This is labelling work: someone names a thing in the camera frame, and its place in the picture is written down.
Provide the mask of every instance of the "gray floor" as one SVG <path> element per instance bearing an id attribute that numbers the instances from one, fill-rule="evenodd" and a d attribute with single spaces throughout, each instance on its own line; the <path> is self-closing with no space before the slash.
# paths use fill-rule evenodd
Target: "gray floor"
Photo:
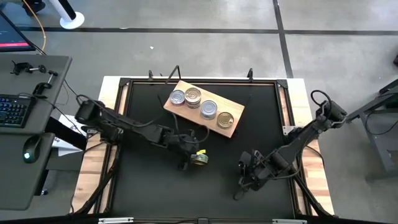
<path id="1" fill-rule="evenodd" d="M 85 27 L 277 29 L 272 0 L 70 0 L 86 17 Z M 398 30 L 395 0 L 280 0 L 286 30 Z M 4 12 L 19 26 L 37 26 L 16 4 Z M 40 19 L 58 27 L 52 6 Z M 37 45 L 40 32 L 25 32 Z M 347 112 L 376 96 L 397 78 L 391 63 L 398 35 L 286 35 L 294 78 L 307 91 L 325 90 Z M 48 32 L 45 51 L 69 55 L 67 76 L 78 93 L 98 97 L 105 75 L 168 74 L 176 64 L 185 76 L 286 77 L 278 34 L 183 34 Z M 66 102 L 60 98 L 59 103 Z M 74 100 L 60 108 L 73 114 Z M 362 124 L 354 121 L 320 138 L 335 213 L 343 218 L 398 222 L 398 180 L 366 183 L 380 164 Z M 0 219 L 63 215 L 68 212 L 76 174 L 54 174 L 53 193 L 35 198 L 25 212 L 0 212 Z"/>

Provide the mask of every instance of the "monitor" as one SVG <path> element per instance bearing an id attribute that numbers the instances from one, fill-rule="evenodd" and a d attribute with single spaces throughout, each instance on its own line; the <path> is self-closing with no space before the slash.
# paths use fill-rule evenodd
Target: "monitor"
<path id="1" fill-rule="evenodd" d="M 33 44 L 0 11 L 0 52 L 34 51 Z"/>

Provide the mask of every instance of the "wooden board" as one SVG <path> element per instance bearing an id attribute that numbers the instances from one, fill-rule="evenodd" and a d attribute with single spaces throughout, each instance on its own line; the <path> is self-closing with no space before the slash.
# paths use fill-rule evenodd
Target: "wooden board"
<path id="1" fill-rule="evenodd" d="M 183 118 L 189 119 L 190 121 L 193 121 L 196 124 L 205 125 L 210 130 L 213 130 L 217 133 L 220 133 L 220 134 L 230 138 L 232 136 L 232 134 L 234 133 L 236 126 L 238 125 L 239 119 L 241 119 L 244 106 L 242 106 L 238 103 L 235 103 L 231 100 L 227 100 L 226 98 L 218 96 L 214 93 L 210 93 L 209 91 L 206 91 L 204 89 L 201 89 L 199 87 L 191 85 L 182 80 L 180 80 L 177 83 L 177 86 L 175 86 L 174 90 L 182 90 L 183 92 L 185 92 L 187 89 L 189 89 L 191 87 L 195 87 L 198 90 L 200 90 L 201 103 L 206 100 L 213 100 L 217 104 L 216 118 L 214 118 L 212 120 L 204 119 L 200 116 L 200 107 L 198 107 L 196 109 L 191 109 L 186 104 L 184 104 L 182 106 L 174 106 L 170 102 L 170 99 L 167 100 L 167 102 L 164 105 L 164 108 L 172 113 L 175 113 L 175 114 L 183 117 Z M 234 123 L 232 124 L 232 127 L 228 128 L 228 129 L 222 129 L 217 125 L 217 117 L 222 112 L 229 112 L 232 114 L 232 116 L 234 117 Z"/>
<path id="2" fill-rule="evenodd" d="M 105 103 L 109 108 L 114 108 L 116 97 L 118 94 L 119 80 L 124 77 L 107 76 L 104 77 L 101 91 L 99 93 L 99 100 Z M 290 104 L 292 105 L 293 116 L 296 126 L 305 126 L 307 123 L 311 122 L 312 114 L 310 110 L 310 104 L 308 102 L 308 95 L 305 89 L 304 80 L 301 78 L 290 78 L 287 79 L 289 86 L 289 96 Z M 123 90 L 122 100 L 120 102 L 119 113 L 122 113 L 124 108 L 124 100 L 126 99 L 127 89 Z M 289 123 L 289 117 L 287 115 L 286 100 L 284 92 L 280 92 L 280 100 L 282 103 L 282 109 L 284 114 L 284 120 Z M 90 143 L 87 147 L 94 144 L 98 144 L 98 138 L 90 139 Z M 319 151 L 318 141 L 312 141 L 309 146 L 312 146 Z M 102 168 L 102 163 L 104 161 L 105 147 L 98 147 L 96 150 L 87 152 L 84 156 L 83 163 L 81 165 L 81 171 L 78 178 L 78 183 L 76 186 L 75 194 L 73 196 L 73 206 L 75 210 L 81 208 L 81 206 L 87 201 L 87 199 L 94 192 L 95 188 L 98 186 L 100 179 L 100 173 Z M 114 152 L 111 154 L 112 158 L 109 160 L 109 164 L 113 162 Z M 304 150 L 303 154 L 303 167 L 305 178 L 307 181 L 307 186 L 317 198 L 319 203 L 323 208 L 331 213 L 333 212 L 333 206 L 330 199 L 328 182 L 325 175 L 325 170 L 323 169 L 322 160 L 308 149 Z M 303 214 L 305 214 L 303 194 L 298 186 L 297 198 L 298 205 Z M 100 212 L 103 212 L 106 203 L 109 187 L 107 186 L 104 190 L 103 203 L 101 204 Z"/>

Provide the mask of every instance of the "black mat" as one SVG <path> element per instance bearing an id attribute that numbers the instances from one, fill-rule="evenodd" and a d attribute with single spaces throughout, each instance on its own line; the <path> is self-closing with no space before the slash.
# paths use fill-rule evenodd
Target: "black mat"
<path id="1" fill-rule="evenodd" d="M 239 180 L 238 160 L 243 151 L 258 149 L 267 154 L 281 146 L 282 127 L 274 86 L 198 85 L 227 99 L 246 105 L 232 139 L 211 132 L 200 148 L 207 150 L 207 166 L 177 170 L 179 159 L 135 134 L 125 136 L 116 179 L 112 213 L 134 217 L 292 218 L 292 197 L 287 180 L 273 180 L 260 191 L 233 200 Z M 167 85 L 162 101 L 174 89 Z M 164 113 L 157 100 L 163 85 L 134 84 L 128 116 L 143 123 Z M 199 125 L 178 118 L 180 130 Z M 173 127 L 167 114 L 157 122 Z"/>

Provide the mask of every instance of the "wooden cutting board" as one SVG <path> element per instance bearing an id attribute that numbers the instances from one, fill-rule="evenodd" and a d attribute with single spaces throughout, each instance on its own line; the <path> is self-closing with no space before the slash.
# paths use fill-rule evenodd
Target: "wooden cutting board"
<path id="1" fill-rule="evenodd" d="M 204 102 L 205 100 L 212 100 L 217 104 L 217 114 L 214 119 L 206 120 L 206 119 L 202 118 L 200 116 L 200 107 L 198 107 L 196 109 L 191 109 L 186 104 L 184 104 L 182 106 L 174 106 L 170 102 L 170 99 L 167 99 L 167 102 L 165 103 L 164 108 L 172 113 L 175 113 L 176 115 L 179 115 L 183 118 L 189 119 L 190 121 L 193 121 L 196 124 L 205 125 L 210 130 L 213 130 L 217 133 L 220 133 L 220 134 L 230 138 L 232 136 L 232 134 L 234 133 L 236 126 L 238 125 L 238 122 L 239 122 L 239 119 L 241 118 L 244 106 L 242 106 L 238 103 L 235 103 L 231 100 L 227 100 L 226 98 L 218 96 L 214 93 L 210 93 L 209 91 L 206 91 L 204 89 L 201 89 L 199 87 L 191 85 L 182 80 L 180 80 L 177 83 L 177 86 L 174 88 L 174 90 L 182 90 L 183 92 L 185 92 L 187 89 L 189 89 L 191 87 L 195 87 L 198 90 L 200 90 L 201 103 Z M 234 123 L 233 123 L 232 127 L 230 127 L 229 129 L 223 129 L 217 125 L 217 117 L 222 112 L 229 112 L 234 117 Z"/>

